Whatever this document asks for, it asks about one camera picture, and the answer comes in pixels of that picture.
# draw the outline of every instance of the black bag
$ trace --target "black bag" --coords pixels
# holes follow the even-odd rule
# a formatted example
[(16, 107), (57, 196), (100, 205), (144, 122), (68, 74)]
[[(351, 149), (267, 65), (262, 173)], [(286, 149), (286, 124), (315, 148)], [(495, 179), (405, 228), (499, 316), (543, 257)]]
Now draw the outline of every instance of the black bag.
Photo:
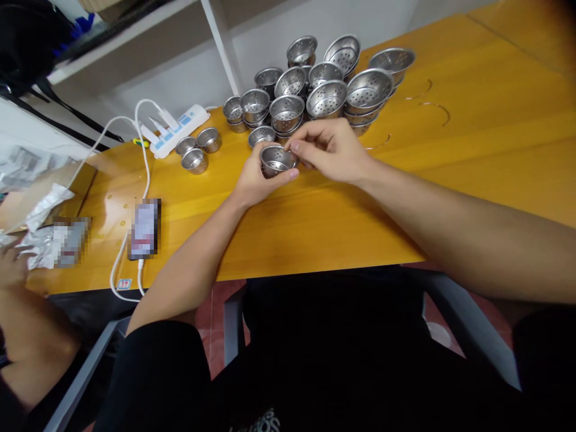
[[(94, 145), (94, 140), (58, 123), (20, 99), (30, 93), (45, 102), (46, 97), (32, 89), (38, 85), (44, 95), (70, 111), (97, 132), (104, 128), (83, 113), (63, 102), (54, 93), (46, 77), (52, 71), (56, 52), (73, 41), (74, 26), (48, 0), (0, 0), (0, 95), (34, 114), (73, 138)], [(106, 136), (124, 142), (107, 131)], [(97, 150), (108, 147), (99, 144)]]

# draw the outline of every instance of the black shirt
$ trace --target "black shirt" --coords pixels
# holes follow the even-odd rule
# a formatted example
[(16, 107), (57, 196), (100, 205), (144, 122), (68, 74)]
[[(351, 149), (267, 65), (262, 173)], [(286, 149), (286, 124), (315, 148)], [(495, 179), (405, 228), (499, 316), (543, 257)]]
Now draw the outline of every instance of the black shirt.
[(395, 271), (255, 287), (244, 307), (251, 343), (214, 381), (194, 327), (163, 321), (134, 331), (95, 431), (405, 430), (569, 418), (572, 309), (534, 314), (515, 329), (519, 392), (433, 341), (422, 293)]

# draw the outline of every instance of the floor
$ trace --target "floor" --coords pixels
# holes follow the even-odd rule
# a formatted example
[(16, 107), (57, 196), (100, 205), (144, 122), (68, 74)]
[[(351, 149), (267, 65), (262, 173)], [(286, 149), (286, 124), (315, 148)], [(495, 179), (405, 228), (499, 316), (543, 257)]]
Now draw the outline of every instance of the floor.
[[(245, 283), (245, 280), (215, 283), (211, 295), (196, 311), (196, 328), (202, 337), (212, 379), (224, 369), (224, 302), (244, 286)], [(512, 347), (512, 329), (502, 314), (489, 300), (475, 294), (471, 295), (508, 346)], [(440, 311), (427, 294), (425, 319), (428, 323), (430, 334), (437, 342), (462, 357), (464, 356)], [(250, 333), (246, 327), (244, 327), (244, 337), (246, 343), (250, 343)]]

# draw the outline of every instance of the stack of strainer baskets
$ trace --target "stack of strainer baskets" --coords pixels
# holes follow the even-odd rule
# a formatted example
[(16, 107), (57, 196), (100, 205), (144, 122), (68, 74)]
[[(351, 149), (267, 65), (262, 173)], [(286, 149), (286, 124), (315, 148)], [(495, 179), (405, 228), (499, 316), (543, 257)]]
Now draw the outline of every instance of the stack of strainer baskets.
[(270, 119), (276, 142), (285, 144), (304, 121), (304, 100), (296, 95), (282, 95), (270, 104)]
[(406, 70), (416, 60), (414, 51), (407, 48), (388, 48), (375, 54), (368, 62), (369, 68), (384, 69), (394, 78), (394, 88), (404, 80)]
[(367, 69), (348, 84), (344, 117), (357, 136), (364, 135), (378, 118), (394, 88), (394, 78), (383, 69)]
[(232, 131), (236, 133), (242, 133), (248, 130), (242, 117), (240, 96), (232, 96), (231, 98), (229, 98), (222, 107), (222, 111)]
[(344, 115), (357, 136), (378, 118), (416, 58), (413, 51), (389, 48), (374, 55), (369, 69), (355, 75), (360, 41), (354, 35), (336, 39), (323, 61), (316, 61), (313, 36), (295, 40), (286, 52), (289, 69), (266, 68), (255, 77), (256, 89), (226, 101), (223, 111), (234, 132), (252, 129), (249, 144), (276, 139), (284, 144), (308, 117)]

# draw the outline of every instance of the plug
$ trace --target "plug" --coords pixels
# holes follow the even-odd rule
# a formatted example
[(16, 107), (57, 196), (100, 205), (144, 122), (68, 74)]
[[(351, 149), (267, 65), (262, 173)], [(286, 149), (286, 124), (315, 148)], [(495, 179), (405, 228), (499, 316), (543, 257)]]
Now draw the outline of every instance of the plug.
[(145, 125), (142, 124), (142, 122), (138, 123), (139, 123), (138, 126), (140, 126), (140, 132), (142, 132), (142, 136), (144, 138), (146, 138), (152, 144), (157, 144), (158, 141), (160, 141), (158, 137), (150, 129), (148, 129)]
[(162, 111), (158, 111), (158, 115), (162, 117), (162, 120), (164, 120), (173, 131), (180, 127), (180, 123), (178, 123), (167, 110), (163, 109)]
[(154, 127), (156, 129), (158, 129), (158, 131), (160, 131), (160, 136), (166, 136), (168, 135), (168, 131), (166, 130), (166, 128), (164, 127), (164, 125), (162, 125), (158, 120), (156, 120), (153, 117), (148, 117), (150, 119), (150, 121), (152, 123), (154, 123)]

